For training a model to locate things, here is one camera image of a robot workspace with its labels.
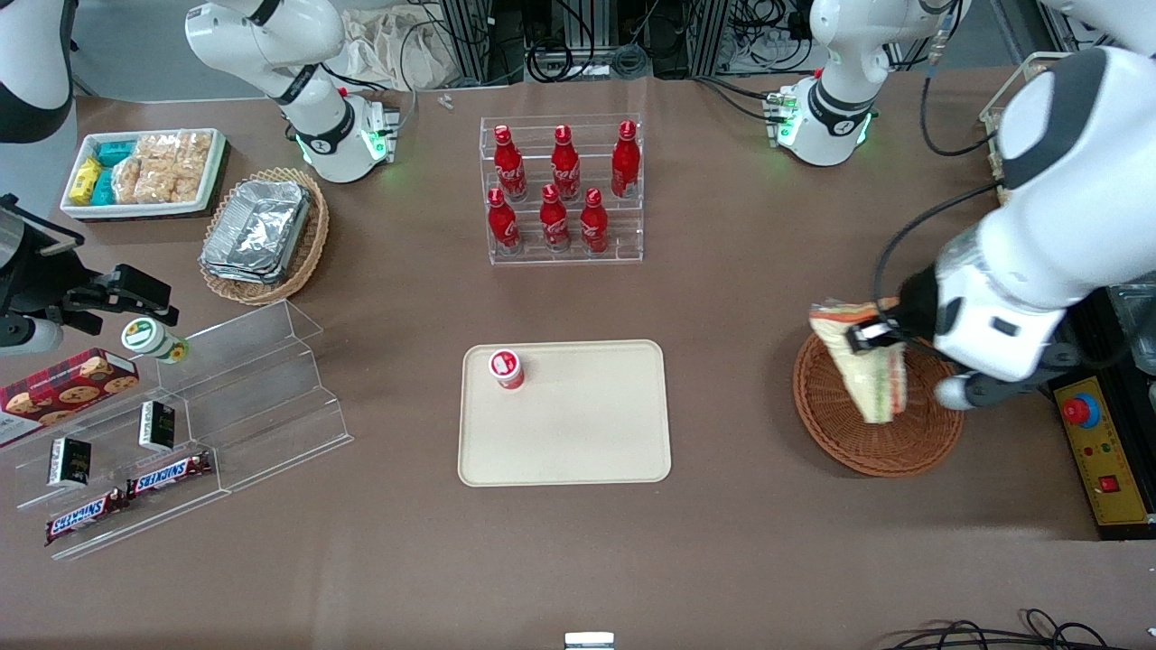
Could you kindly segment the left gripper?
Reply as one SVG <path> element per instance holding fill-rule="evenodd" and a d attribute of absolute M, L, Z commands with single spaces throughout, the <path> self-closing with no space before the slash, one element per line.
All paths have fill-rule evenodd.
<path fill-rule="evenodd" d="M 1001 382 L 1043 381 L 1077 365 L 1077 349 L 1055 337 L 1064 310 L 1016 302 L 979 264 L 929 265 L 901 285 L 899 302 L 876 304 L 879 320 L 847 330 L 854 355 L 897 344 L 896 330 L 943 357 Z"/>

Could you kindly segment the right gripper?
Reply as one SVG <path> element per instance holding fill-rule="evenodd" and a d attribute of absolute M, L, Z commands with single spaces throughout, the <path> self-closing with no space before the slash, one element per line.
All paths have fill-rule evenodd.
<path fill-rule="evenodd" d="M 108 291 L 133 303 L 114 303 L 98 282 L 101 274 L 87 268 L 76 254 L 84 243 L 82 235 L 37 217 L 13 194 L 5 194 L 1 206 L 3 318 L 17 313 L 44 317 L 52 309 L 103 311 L 136 313 L 175 328 L 179 310 L 170 306 L 170 285 L 131 265 L 117 265 L 108 273 Z"/>

